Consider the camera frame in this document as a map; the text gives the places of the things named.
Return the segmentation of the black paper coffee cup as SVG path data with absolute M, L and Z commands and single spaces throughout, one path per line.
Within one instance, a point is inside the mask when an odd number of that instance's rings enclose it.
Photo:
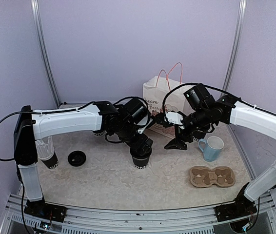
M 204 139 L 206 136 L 205 132 L 194 131 L 192 132 L 193 141 L 199 142 L 200 139 Z
M 150 157 L 145 157 L 145 158 L 132 157 L 133 164 L 138 169 L 145 169 L 145 168 L 147 168 L 147 166 L 149 164 L 149 159 L 150 159 Z

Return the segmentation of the white paper takeout bag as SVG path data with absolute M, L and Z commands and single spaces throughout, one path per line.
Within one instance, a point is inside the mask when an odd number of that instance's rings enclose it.
M 182 77 L 176 81 L 169 78 L 170 73 L 171 71 L 167 73 L 162 69 L 157 76 L 143 84 L 143 99 L 147 101 L 148 109 L 153 116 L 162 113 L 163 110 L 166 112 L 181 111 L 185 115 L 194 111 L 183 95 L 191 88 L 191 85 L 183 86 L 171 93 L 165 101 L 165 108 L 162 107 L 165 95 L 182 84 Z

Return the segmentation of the stack of black paper cups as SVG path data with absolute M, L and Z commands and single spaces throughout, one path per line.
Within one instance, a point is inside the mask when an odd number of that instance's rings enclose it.
M 102 137 L 106 134 L 105 130 L 97 130 L 97 131 L 93 131 L 93 135 L 96 137 Z

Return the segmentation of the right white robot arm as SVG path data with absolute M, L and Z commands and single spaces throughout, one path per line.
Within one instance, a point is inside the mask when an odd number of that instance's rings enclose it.
M 276 140 L 276 114 L 252 106 L 233 95 L 215 100 L 212 95 L 185 94 L 194 112 L 186 116 L 181 112 L 165 112 L 160 118 L 163 126 L 175 126 L 175 138 L 166 145 L 168 149 L 185 149 L 194 131 L 209 130 L 219 122 L 242 126 Z M 276 186 L 276 163 L 240 190 L 231 206 L 235 216 L 250 209 L 250 202 Z

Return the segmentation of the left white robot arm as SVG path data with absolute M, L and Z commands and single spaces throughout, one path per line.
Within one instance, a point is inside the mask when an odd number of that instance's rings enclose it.
M 50 213 L 50 205 L 43 201 L 37 169 L 36 141 L 53 135 L 78 131 L 106 132 L 116 134 L 121 143 L 126 143 L 137 167 L 148 164 L 153 141 L 144 134 L 152 125 L 147 103 L 139 97 L 130 97 L 128 102 L 114 104 L 108 101 L 93 101 L 81 107 L 58 110 L 32 110 L 23 106 L 16 112 L 19 116 L 14 130 L 14 157 L 31 209 L 44 217 Z

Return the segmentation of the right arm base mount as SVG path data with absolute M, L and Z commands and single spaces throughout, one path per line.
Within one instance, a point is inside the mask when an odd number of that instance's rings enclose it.
M 233 203 L 218 205 L 214 208 L 218 222 L 244 217 L 257 212 L 255 202 L 250 201 L 244 195 L 248 184 L 241 188 Z

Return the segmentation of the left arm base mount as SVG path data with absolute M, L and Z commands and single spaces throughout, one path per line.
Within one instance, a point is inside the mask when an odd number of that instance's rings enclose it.
M 64 222 L 66 211 L 66 207 L 46 203 L 44 198 L 33 202 L 28 200 L 24 208 L 24 213 L 27 215 L 61 223 Z

